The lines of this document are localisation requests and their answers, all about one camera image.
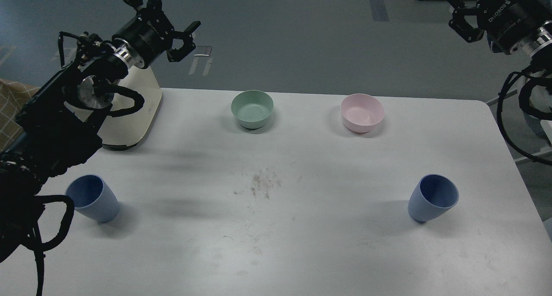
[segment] table surface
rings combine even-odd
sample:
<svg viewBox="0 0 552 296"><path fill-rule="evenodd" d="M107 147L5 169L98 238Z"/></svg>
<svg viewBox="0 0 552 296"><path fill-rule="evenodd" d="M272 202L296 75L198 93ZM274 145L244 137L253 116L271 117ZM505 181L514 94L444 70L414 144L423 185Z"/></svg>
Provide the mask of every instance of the table surface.
<svg viewBox="0 0 552 296"><path fill-rule="evenodd" d="M111 222L75 213L47 252L44 295L552 295L552 242L479 101L386 98L358 135L344 96L271 93L248 131L236 91L164 89L150 133L50 179L60 194L98 174L122 203ZM425 224L408 198L429 173L458 205ZM40 220L55 234L62 206ZM0 295L33 295L34 257L0 265Z"/></svg>

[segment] stain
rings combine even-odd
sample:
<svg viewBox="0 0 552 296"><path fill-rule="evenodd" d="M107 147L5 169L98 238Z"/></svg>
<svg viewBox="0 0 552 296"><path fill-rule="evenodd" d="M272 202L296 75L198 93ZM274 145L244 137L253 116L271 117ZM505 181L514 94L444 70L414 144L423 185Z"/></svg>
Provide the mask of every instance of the stain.
<svg viewBox="0 0 552 296"><path fill-rule="evenodd" d="M379 237L368 237L360 239L357 243L357 247L367 247L369 249L380 249L382 247L387 247L389 242L386 239L381 239Z"/></svg>
<svg viewBox="0 0 552 296"><path fill-rule="evenodd" d="M265 168L253 176L251 185L253 196L257 196L257 192L264 192L264 198L270 200L270 191L275 187L282 187L282 180L276 170Z"/></svg>
<svg viewBox="0 0 552 296"><path fill-rule="evenodd" d="M252 252L255 255L262 255L263 254L263 251L261 251L258 246L252 247L250 249L250 252Z"/></svg>

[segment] blue cup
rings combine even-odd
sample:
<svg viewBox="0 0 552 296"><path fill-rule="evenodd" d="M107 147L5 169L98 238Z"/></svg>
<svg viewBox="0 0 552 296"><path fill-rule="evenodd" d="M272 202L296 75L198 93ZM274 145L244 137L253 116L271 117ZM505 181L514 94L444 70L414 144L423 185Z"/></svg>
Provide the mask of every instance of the blue cup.
<svg viewBox="0 0 552 296"><path fill-rule="evenodd" d="M425 223L450 210L458 202L458 190L445 176L428 174L424 176L408 202L410 217Z"/></svg>
<svg viewBox="0 0 552 296"><path fill-rule="evenodd" d="M100 223L114 219L120 204L100 176L86 175L74 180L65 195L75 203L75 210Z"/></svg>

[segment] bowl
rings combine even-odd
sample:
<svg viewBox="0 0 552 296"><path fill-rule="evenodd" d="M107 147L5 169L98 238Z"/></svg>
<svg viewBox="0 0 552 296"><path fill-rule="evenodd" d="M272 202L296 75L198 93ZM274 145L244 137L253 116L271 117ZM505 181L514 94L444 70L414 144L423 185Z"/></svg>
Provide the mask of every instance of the bowl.
<svg viewBox="0 0 552 296"><path fill-rule="evenodd" d="M238 94L232 100L231 109L242 127L258 129L268 122L274 102L262 91L249 90Z"/></svg>
<svg viewBox="0 0 552 296"><path fill-rule="evenodd" d="M341 116L345 127L356 133L373 130L384 117L380 101L371 95L356 93L341 102Z"/></svg>

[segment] wire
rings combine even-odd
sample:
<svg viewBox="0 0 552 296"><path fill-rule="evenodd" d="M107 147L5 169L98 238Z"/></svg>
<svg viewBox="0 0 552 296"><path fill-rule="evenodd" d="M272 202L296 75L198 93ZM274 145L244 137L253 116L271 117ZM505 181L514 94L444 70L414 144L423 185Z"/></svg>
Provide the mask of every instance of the wire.
<svg viewBox="0 0 552 296"><path fill-rule="evenodd" d="M35 224L35 227L33 227L33 233L36 242L38 243L36 249L33 250L33 253L35 255L37 276L36 296L41 296L44 287L44 257L46 257L46 255L44 255L44 251L40 249L40 247L42 246L42 238L40 237L38 222Z"/></svg>
<svg viewBox="0 0 552 296"><path fill-rule="evenodd" d="M515 149L517 152L519 152L523 156L529 158L530 160L533 160L534 162L540 162L541 164L546 164L547 166L552 166L552 161L551 160L546 160L546 159L542 159L540 157L534 156L534 155L522 150L516 144L514 144L512 139L509 138L508 133L506 132L506 129L504 128L504 122L502 121L502 106L503 106L503 103L504 103L504 100L505 100L506 93L508 93L509 89L512 88L513 84L516 83L516 81L519 78L521 78L522 76L525 76L525 77L531 78L531 79L535 78L535 77L529 76L527 74L529 69L530 69L530 67L525 68L524 70L522 70L522 72L512 72L506 78L506 80L504 82L504 85L502 86L502 90L499 93L499 102L498 102L498 105L497 105L497 108L496 108L496 121L497 121L497 124L499 126L499 130L500 130L500 133L502 134L502 137L504 138L504 140L510 146L512 146L513 149Z"/></svg>
<svg viewBox="0 0 552 296"><path fill-rule="evenodd" d="M65 237L67 237L67 233L69 233L69 227L71 227L71 221L73 220L73 215L75 214L75 203L71 198L66 195L40 195L34 196L34 198L41 204L48 204L52 202L65 203L65 213L61 218L60 228L57 232L57 235L55 235L50 241L47 241L46 243L41 242L40 244L40 249L42 251L50 251L50 249L57 247L61 243L61 241L63 241Z"/></svg>
<svg viewBox="0 0 552 296"><path fill-rule="evenodd" d="M57 37L57 50L60 53L60 64L61 67L65 65L65 51L63 49L63 37L71 37L76 40L79 40L78 36L75 34L67 33L67 32L60 32L59 37Z"/></svg>

